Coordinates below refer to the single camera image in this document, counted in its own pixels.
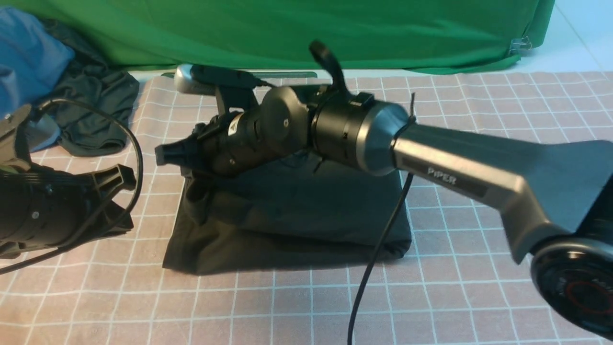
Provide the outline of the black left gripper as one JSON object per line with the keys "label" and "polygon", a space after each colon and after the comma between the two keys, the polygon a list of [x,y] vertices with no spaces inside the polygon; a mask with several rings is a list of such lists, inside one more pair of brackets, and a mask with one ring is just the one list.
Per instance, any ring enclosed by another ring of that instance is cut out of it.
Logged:
{"label": "black left gripper", "polygon": [[127,233],[134,226],[131,216],[124,215],[113,199],[135,187],[134,171],[119,164],[86,174],[42,166],[23,173],[2,172],[2,259]]}

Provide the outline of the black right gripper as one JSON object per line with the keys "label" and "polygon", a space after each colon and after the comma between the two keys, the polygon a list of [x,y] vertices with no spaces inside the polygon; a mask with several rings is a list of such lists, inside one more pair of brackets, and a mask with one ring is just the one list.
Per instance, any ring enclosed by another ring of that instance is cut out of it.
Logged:
{"label": "black right gripper", "polygon": [[260,105],[233,116],[217,133],[156,146],[156,165],[230,178],[306,150],[311,96],[309,86],[272,88]]}

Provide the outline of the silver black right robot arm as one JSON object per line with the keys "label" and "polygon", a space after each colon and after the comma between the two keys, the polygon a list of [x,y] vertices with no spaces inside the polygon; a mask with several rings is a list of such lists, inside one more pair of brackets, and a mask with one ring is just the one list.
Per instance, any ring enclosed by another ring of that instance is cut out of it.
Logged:
{"label": "silver black right robot arm", "polygon": [[407,171],[499,212],[512,259],[532,255],[539,295],[565,320],[612,338],[612,143],[541,144],[416,124],[414,107],[352,94],[331,50],[309,44],[331,84],[270,86],[155,149],[159,166],[212,177],[309,150],[371,175]]}

